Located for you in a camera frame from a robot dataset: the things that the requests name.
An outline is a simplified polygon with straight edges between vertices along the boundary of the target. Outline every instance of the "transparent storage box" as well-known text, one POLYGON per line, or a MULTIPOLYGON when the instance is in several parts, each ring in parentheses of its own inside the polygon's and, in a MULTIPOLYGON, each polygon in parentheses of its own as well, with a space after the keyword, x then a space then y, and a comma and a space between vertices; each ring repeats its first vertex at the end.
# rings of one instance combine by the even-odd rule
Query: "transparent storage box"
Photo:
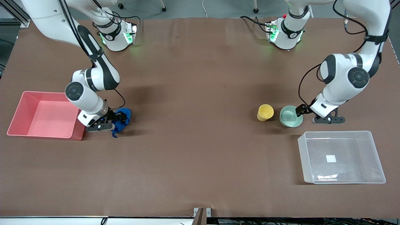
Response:
POLYGON ((386 182, 370 131, 305 132, 298 145, 305 182, 386 182))

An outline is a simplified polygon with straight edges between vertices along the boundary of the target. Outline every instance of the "chair leg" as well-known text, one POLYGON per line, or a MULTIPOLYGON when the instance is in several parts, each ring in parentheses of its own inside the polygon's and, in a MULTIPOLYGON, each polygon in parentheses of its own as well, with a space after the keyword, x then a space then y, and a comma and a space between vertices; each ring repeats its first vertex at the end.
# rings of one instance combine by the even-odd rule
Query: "chair leg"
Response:
POLYGON ((167 11, 167 7, 165 7, 164 2, 162 0, 160 0, 160 3, 161 3, 161 10, 163 12, 167 11))
POLYGON ((254 13, 257 13, 257 12, 258 12, 257 0, 253 0, 253 2, 254 2, 254 9, 253 9, 253 12, 254 12, 254 13))
POLYGON ((120 8, 120 9, 123 9, 123 8, 124 8, 124 5, 122 4, 122 0, 119 0, 118 8, 120 8))

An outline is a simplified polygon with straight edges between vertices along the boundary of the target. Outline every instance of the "green bowl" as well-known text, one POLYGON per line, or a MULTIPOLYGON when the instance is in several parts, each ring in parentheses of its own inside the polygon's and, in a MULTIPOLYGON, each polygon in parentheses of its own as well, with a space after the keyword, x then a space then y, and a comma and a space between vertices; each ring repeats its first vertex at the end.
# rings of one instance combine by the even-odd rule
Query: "green bowl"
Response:
POLYGON ((298 127, 303 122, 303 115, 297 117, 296 107, 288 105, 280 111, 279 121, 285 127, 298 127))

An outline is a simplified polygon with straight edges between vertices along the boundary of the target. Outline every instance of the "white label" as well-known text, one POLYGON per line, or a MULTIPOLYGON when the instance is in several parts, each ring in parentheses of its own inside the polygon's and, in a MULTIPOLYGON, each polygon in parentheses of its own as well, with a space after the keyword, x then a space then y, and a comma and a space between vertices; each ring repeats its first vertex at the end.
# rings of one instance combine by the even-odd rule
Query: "white label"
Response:
POLYGON ((328 163, 336 163, 336 157, 335 155, 326 155, 326 161, 328 163))

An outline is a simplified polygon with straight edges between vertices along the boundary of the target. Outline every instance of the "yellow cup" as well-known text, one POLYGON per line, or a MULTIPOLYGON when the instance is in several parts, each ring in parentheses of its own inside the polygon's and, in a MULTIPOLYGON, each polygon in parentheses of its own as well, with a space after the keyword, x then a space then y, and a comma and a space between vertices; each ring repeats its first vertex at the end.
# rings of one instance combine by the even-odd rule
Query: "yellow cup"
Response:
POLYGON ((257 119, 264 122, 274 115, 274 109, 268 104, 261 105, 258 108, 257 119))

